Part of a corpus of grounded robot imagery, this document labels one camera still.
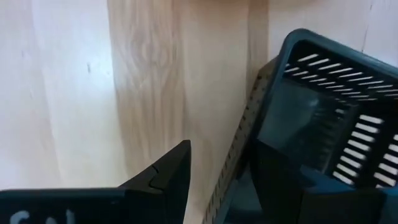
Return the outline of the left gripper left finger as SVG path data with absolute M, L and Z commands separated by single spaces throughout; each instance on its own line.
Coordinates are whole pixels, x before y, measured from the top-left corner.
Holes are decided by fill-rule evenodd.
M 183 224 L 191 174 L 183 140 L 119 187 L 0 191 L 0 224 Z

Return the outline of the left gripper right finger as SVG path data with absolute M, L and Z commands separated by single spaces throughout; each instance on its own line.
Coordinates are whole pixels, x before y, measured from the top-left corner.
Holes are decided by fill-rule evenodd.
M 289 159 L 260 141 L 250 150 L 251 175 L 274 224 L 378 224 L 385 194 L 355 189 Z

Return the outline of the black slotted plastic basket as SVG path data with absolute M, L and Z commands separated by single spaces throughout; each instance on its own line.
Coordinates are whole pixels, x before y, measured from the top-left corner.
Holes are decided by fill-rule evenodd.
M 256 141 L 350 187 L 381 191 L 378 224 L 398 224 L 398 67 L 293 30 L 258 73 L 201 224 L 274 224 L 251 175 Z

